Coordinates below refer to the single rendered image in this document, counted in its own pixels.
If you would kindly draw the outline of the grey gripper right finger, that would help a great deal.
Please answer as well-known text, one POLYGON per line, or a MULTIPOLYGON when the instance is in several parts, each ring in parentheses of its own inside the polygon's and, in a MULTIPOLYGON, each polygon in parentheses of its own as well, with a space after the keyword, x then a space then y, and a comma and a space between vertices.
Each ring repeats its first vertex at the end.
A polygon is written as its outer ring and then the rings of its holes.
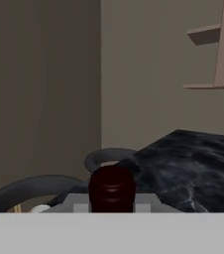
POLYGON ((154 193, 137 193, 134 211, 143 213, 176 213, 177 209, 163 204, 154 193))

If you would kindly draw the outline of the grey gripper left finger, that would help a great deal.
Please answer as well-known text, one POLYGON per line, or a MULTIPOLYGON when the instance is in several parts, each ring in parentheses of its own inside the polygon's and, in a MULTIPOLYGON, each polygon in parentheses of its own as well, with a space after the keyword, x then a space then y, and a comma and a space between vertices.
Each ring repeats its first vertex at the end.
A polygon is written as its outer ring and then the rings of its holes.
POLYGON ((58 204, 47 212, 89 212, 90 202, 88 193, 71 193, 63 203, 58 204))

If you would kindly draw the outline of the black marble dining counter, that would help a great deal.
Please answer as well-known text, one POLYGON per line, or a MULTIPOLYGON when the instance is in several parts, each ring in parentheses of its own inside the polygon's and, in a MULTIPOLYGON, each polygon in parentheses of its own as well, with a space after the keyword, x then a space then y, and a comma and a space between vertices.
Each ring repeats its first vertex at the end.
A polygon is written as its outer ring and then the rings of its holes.
POLYGON ((118 165, 138 193, 183 212, 224 212, 224 135, 175 130, 118 165))

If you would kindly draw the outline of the small white round thing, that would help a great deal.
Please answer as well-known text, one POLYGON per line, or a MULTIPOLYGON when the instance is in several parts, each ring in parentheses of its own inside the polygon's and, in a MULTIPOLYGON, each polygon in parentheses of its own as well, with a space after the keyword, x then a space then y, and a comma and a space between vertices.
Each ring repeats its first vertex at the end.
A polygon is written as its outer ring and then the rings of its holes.
POLYGON ((51 207, 47 204, 40 204, 40 205, 37 205, 35 207, 33 207, 31 210, 30 210, 30 213, 40 213, 40 212, 43 212, 47 209, 50 209, 51 207))

